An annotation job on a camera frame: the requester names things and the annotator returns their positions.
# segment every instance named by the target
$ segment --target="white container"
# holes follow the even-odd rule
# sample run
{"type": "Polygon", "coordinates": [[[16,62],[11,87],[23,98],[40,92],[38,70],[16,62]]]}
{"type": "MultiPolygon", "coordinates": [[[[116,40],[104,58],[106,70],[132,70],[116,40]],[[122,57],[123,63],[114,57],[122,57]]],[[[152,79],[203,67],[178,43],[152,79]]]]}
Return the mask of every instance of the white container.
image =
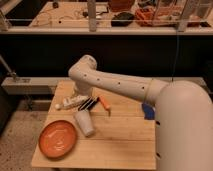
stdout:
{"type": "Polygon", "coordinates": [[[74,118],[86,137],[92,135],[95,132],[88,110],[80,110],[76,112],[74,114],[74,118]]]}

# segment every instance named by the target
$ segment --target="orange plate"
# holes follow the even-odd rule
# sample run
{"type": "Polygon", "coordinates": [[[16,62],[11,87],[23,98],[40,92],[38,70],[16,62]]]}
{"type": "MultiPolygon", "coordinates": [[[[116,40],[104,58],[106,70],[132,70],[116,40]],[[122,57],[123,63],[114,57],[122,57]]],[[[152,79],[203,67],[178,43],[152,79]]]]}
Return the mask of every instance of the orange plate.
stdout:
{"type": "Polygon", "coordinates": [[[68,121],[58,120],[47,125],[39,137],[41,152],[50,158],[67,154],[75,145],[75,127],[68,121]]]}

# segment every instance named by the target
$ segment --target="blue object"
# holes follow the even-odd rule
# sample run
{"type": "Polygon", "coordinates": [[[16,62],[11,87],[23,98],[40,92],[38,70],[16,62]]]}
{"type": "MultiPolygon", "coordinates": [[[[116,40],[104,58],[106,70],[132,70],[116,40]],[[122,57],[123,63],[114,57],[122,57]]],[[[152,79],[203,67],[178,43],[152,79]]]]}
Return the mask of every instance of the blue object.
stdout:
{"type": "Polygon", "coordinates": [[[155,111],[152,106],[142,103],[142,110],[144,111],[145,117],[144,119],[146,120],[154,120],[155,119],[155,111]]]}

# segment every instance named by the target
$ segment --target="speckled floor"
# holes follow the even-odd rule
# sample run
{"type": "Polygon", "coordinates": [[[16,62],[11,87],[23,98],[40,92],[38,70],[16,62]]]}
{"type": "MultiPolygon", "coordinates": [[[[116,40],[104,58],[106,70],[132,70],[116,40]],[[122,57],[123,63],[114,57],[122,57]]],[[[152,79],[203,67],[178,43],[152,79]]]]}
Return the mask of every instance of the speckled floor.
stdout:
{"type": "Polygon", "coordinates": [[[51,170],[30,165],[46,115],[47,110],[27,111],[23,104],[13,113],[0,138],[0,171],[51,170]]]}

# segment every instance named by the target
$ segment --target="wooden table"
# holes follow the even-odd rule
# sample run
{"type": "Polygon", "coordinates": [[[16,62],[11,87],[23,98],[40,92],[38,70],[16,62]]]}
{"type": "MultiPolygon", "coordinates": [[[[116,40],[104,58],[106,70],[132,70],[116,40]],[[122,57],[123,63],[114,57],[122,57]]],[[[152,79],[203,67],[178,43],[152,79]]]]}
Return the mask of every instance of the wooden table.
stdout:
{"type": "Polygon", "coordinates": [[[78,134],[75,148],[61,160],[50,160],[37,146],[33,167],[155,170],[154,121],[144,120],[140,102],[94,88],[94,96],[102,95],[110,103],[111,117],[98,103],[91,110],[95,135],[86,138],[73,119],[76,108],[54,108],[72,93],[72,81],[59,82],[45,125],[61,119],[73,123],[78,134]]]}

